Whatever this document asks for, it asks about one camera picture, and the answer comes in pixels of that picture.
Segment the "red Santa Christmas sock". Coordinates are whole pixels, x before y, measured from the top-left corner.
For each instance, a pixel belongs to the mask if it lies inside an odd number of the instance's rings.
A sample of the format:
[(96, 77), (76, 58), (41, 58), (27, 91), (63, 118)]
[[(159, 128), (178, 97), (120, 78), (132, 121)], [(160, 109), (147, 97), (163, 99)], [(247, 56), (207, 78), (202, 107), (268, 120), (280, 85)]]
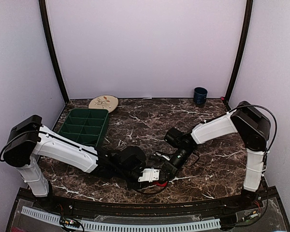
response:
[(159, 186), (159, 187), (165, 187), (168, 182), (160, 183), (158, 181), (154, 182), (154, 185)]

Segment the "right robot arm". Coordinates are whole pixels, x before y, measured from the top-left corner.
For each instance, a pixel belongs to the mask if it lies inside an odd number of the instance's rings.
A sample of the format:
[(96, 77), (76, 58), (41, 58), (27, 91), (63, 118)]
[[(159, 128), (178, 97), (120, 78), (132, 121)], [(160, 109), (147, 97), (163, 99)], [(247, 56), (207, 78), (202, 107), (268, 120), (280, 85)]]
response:
[(174, 178), (197, 146), (224, 135), (238, 133), (245, 144), (247, 163), (243, 183), (246, 192), (237, 198), (237, 206), (247, 210), (256, 201), (254, 192), (259, 188), (267, 155), (274, 142), (274, 138), (270, 138), (271, 122), (260, 109), (264, 107), (242, 101), (234, 109), (205, 120), (188, 132), (169, 129), (164, 140), (176, 151), (164, 162), (162, 169), (170, 178)]

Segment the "green plastic divider tray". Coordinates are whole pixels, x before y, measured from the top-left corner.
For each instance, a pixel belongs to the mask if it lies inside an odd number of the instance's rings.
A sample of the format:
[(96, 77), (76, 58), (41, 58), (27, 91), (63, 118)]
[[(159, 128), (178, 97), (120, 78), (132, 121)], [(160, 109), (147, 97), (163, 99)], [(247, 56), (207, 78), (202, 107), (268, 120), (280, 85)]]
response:
[(79, 144), (99, 147), (108, 129), (106, 109), (72, 109), (58, 134)]

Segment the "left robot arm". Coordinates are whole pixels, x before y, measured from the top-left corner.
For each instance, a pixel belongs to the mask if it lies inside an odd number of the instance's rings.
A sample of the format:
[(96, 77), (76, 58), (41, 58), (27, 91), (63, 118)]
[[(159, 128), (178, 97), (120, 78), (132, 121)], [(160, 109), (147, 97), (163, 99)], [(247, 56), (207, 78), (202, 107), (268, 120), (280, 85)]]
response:
[(18, 170), (33, 195), (39, 197), (40, 204), (48, 211), (58, 207), (58, 199), (52, 195), (51, 184), (42, 174), (36, 156), (61, 161), (101, 178), (123, 179), (128, 188), (136, 192), (151, 184), (159, 184), (164, 189), (170, 179), (166, 171), (147, 167), (146, 155), (137, 146), (104, 150), (82, 145), (51, 131), (42, 124), (40, 116), (32, 115), (11, 129), (0, 152), (0, 161)]

